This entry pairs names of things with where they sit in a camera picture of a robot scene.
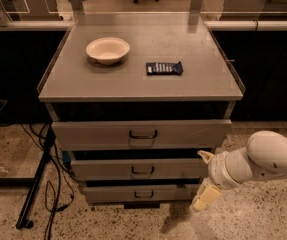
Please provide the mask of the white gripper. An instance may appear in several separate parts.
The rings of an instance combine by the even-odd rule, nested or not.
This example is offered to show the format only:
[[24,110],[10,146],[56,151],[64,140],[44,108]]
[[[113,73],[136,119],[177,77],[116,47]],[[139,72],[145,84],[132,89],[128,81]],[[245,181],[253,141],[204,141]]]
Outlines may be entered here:
[[232,167],[239,161],[238,151],[224,151],[213,155],[211,152],[199,150],[197,154],[202,157],[205,163],[209,163],[209,178],[205,178],[202,181],[192,200],[190,209],[193,212],[205,210],[216,201],[221,195],[221,189],[229,190],[240,185],[236,181],[236,176],[231,172]]

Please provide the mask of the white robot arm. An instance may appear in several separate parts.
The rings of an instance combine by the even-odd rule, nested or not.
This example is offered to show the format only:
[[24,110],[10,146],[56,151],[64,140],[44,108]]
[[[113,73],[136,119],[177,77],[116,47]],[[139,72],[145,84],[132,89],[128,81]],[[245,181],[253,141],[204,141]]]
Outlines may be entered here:
[[245,182],[287,178],[287,138],[276,132],[255,132],[244,147],[231,152],[198,154],[207,165],[208,177],[193,198],[194,212],[205,210],[224,190]]

